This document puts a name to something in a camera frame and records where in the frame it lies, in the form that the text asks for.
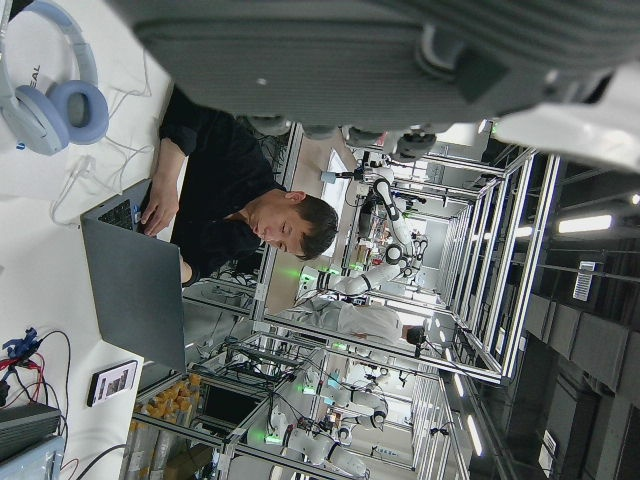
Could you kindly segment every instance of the person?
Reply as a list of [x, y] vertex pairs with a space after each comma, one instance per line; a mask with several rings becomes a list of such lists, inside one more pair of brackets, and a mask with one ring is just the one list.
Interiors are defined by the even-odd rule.
[[314, 297], [278, 316], [385, 345], [401, 344], [401, 339], [417, 345], [424, 335], [422, 326], [403, 325], [398, 313], [384, 305], [357, 306]]
[[159, 135], [141, 221], [144, 233], [155, 236], [175, 216], [171, 242], [180, 247], [183, 286], [251, 254], [262, 241], [302, 260], [331, 245], [335, 210], [278, 184], [256, 138], [229, 113], [196, 105], [175, 87]]

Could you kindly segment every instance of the gray laptop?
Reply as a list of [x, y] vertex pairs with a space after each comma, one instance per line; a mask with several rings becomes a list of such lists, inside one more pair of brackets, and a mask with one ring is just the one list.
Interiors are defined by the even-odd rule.
[[138, 232], [150, 184], [80, 217], [91, 288], [104, 341], [184, 372], [179, 250]]

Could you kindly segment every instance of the white cable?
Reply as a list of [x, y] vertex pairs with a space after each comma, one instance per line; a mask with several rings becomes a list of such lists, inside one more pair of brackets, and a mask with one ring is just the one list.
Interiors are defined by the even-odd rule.
[[[111, 120], [111, 118], [116, 114], [118, 109], [122, 106], [122, 103], [124, 102], [124, 100], [129, 95], [138, 96], [138, 97], [151, 97], [152, 96], [151, 85], [149, 84], [149, 69], [148, 69], [148, 66], [147, 66], [147, 51], [146, 51], [146, 49], [143, 50], [143, 52], [142, 52], [142, 64], [143, 64], [143, 67], [144, 67], [144, 90], [142, 90], [142, 91], [140, 91], [140, 90], [131, 90], [131, 91], [125, 92], [124, 96], [118, 101], [116, 106], [112, 109], [111, 113], [109, 114], [109, 120]], [[109, 138], [106, 135], [105, 135], [105, 138], [111, 144], [119, 146], [119, 147], [124, 148], [124, 149], [127, 149], [129, 151], [132, 151], [133, 153], [131, 155], [127, 156], [124, 152], [118, 150], [118, 153], [121, 153], [125, 157], [125, 161], [124, 161], [124, 163], [122, 164], [122, 166], [120, 168], [118, 168], [115, 172], [113, 172], [111, 175], [109, 175], [109, 178], [114, 177], [114, 182], [115, 182], [115, 176], [118, 176], [118, 188], [117, 189], [112, 188], [111, 186], [108, 185], [108, 183], [105, 183], [102, 180], [100, 180], [98, 177], [96, 177], [95, 173], [93, 175], [91, 175], [89, 178], [91, 178], [92, 180], [94, 180], [96, 183], [98, 183], [102, 187], [106, 188], [107, 190], [111, 191], [112, 193], [116, 193], [118, 195], [122, 195], [122, 191], [123, 191], [122, 178], [123, 178], [123, 175], [124, 175], [125, 168], [127, 167], [129, 162], [136, 155], [138, 155], [139, 153], [147, 153], [149, 151], [153, 151], [154, 147], [153, 147], [153, 145], [145, 145], [145, 146], [143, 146], [141, 148], [134, 148], [134, 147], [129, 147], [127, 145], [123, 145], [123, 144], [121, 144], [119, 142], [116, 142], [115, 140]], [[74, 168], [73, 172], [69, 175], [69, 178], [67, 178], [67, 181], [65, 182], [64, 186], [62, 187], [62, 191], [60, 192], [60, 195], [58, 196], [58, 198], [55, 201], [53, 201], [51, 203], [51, 206], [49, 208], [49, 217], [51, 218], [51, 221], [56, 225], [59, 225], [59, 226], [62, 226], [62, 227], [67, 227], [67, 228], [74, 228], [74, 229], [80, 228], [80, 224], [78, 224], [78, 223], [60, 222], [59, 220], [56, 219], [56, 212], [57, 212], [58, 208], [60, 208], [60, 205], [62, 204], [62, 202], [64, 202], [64, 200], [69, 195], [69, 192], [71, 192], [71, 189], [73, 188], [75, 183], [78, 181], [78, 177], [81, 176], [83, 173], [86, 173], [86, 165], [87, 165], [87, 163], [84, 160], [85, 158], [86, 157], [81, 157], [81, 159], [76, 164], [76, 167]]]

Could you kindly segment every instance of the ceiling light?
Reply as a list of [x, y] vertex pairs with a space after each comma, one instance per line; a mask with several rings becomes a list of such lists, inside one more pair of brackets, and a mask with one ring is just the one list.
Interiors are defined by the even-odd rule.
[[478, 435], [478, 430], [476, 429], [476, 424], [473, 421], [473, 417], [471, 415], [467, 415], [467, 425], [469, 426], [469, 434], [471, 435], [471, 440], [473, 441], [473, 448], [476, 450], [476, 455], [482, 455], [482, 443], [480, 443], [480, 435]]
[[531, 227], [518, 227], [516, 228], [516, 238], [520, 237], [529, 237], [533, 233], [533, 228]]
[[594, 230], [606, 230], [611, 226], [611, 215], [598, 215], [596, 217], [573, 218], [563, 220], [558, 224], [558, 232], [591, 232]]
[[453, 383], [456, 384], [456, 389], [458, 390], [458, 395], [464, 397], [464, 388], [462, 388], [462, 380], [460, 380], [460, 375], [457, 373], [453, 374]]

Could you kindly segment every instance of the light blue headphones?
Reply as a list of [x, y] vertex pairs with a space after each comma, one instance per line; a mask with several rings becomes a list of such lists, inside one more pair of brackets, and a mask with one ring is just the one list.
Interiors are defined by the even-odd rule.
[[4, 38], [11, 1], [6, 2], [0, 25], [0, 110], [18, 141], [30, 150], [53, 155], [69, 143], [88, 145], [104, 137], [109, 127], [109, 109], [100, 90], [93, 52], [80, 27], [60, 6], [36, 0], [24, 10], [52, 21], [67, 36], [73, 48], [80, 80], [53, 86], [47, 95], [29, 86], [11, 86], [5, 61]]

